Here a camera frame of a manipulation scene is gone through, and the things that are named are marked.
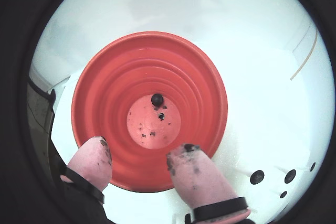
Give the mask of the pink-covered gripper finger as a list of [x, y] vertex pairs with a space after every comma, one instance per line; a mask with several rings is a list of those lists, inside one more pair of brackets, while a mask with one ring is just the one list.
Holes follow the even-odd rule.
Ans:
[[112, 155], [102, 136], [88, 139], [62, 168], [60, 179], [104, 203], [103, 190], [112, 178]]
[[251, 223], [244, 197], [239, 197], [213, 161], [193, 144], [166, 155], [167, 169], [180, 198], [192, 209], [186, 223]]

